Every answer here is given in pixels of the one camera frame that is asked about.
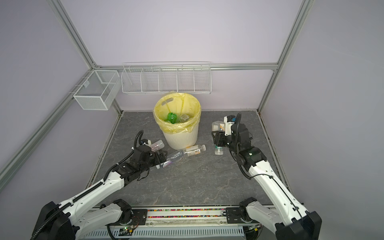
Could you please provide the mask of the clear bottle purple label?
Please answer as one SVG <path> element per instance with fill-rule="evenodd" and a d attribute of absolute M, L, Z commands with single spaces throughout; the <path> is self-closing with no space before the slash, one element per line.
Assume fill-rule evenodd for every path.
<path fill-rule="evenodd" d="M 157 156 L 157 159 L 164 159 L 164 160 L 167 160 L 167 163 L 165 164 L 165 167 L 169 166 L 170 164 L 178 161 L 178 160 L 181 160 L 183 157 L 184 157 L 184 151 L 183 150 L 179 150 L 179 151 L 176 151 L 170 155 L 167 155 L 166 158 L 160 158 L 159 156 Z"/>

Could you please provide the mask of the clear bottle orange label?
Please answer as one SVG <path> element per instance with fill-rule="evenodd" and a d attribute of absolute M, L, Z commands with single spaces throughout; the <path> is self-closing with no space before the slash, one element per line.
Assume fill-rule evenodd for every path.
<path fill-rule="evenodd" d="M 191 156 L 199 155 L 205 152 L 206 150 L 207 149 L 205 145 L 195 145 L 195 146 L 185 148 L 183 151 L 185 156 L 191 157 Z"/>

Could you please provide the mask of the green bottle yellow cap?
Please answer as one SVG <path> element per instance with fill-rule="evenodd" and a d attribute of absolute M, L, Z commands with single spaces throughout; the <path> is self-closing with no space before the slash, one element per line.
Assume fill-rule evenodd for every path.
<path fill-rule="evenodd" d="M 172 112 L 167 114 L 166 122 L 170 124 L 175 124 L 177 122 L 178 116 Z"/>

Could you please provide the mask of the clear bottle green cap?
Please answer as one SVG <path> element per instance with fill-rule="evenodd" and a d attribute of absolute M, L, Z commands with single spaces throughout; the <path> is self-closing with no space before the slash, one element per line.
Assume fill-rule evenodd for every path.
<path fill-rule="evenodd" d="M 223 139 L 225 136 L 225 123 L 221 121 L 216 121 L 212 123 L 212 137 L 215 145 L 215 155 L 223 155 Z"/>

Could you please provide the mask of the small bottle blue label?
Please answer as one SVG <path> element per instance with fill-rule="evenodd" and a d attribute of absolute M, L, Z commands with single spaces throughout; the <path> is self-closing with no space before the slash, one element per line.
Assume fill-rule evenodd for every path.
<path fill-rule="evenodd" d="M 190 116 L 187 114 L 182 114 L 179 118 L 179 123 L 186 123 L 190 120 Z"/>

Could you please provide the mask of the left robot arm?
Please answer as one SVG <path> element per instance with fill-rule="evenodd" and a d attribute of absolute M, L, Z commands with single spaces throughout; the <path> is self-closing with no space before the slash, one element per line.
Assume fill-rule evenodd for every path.
<path fill-rule="evenodd" d="M 133 181 L 143 180 L 142 173 L 167 160 L 164 150 L 152 151 L 139 145 L 120 162 L 112 165 L 104 177 L 83 192 L 59 204 L 49 202 L 38 217 L 33 240 L 77 240 L 84 235 L 111 224 L 140 223 L 132 206 L 119 199 L 95 212 L 90 209 L 106 197 Z"/>

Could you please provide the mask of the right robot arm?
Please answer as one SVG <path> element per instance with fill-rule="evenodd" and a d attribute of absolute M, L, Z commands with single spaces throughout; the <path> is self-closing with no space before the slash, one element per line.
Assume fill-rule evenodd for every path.
<path fill-rule="evenodd" d="M 242 174 L 256 180 L 276 208 L 271 211 L 255 198 L 240 203 L 245 220 L 255 220 L 275 233 L 278 240 L 317 240 L 322 219 L 309 212 L 287 189 L 264 153 L 251 143 L 249 130 L 239 122 L 214 122 L 212 137 L 216 148 L 228 148 Z"/>

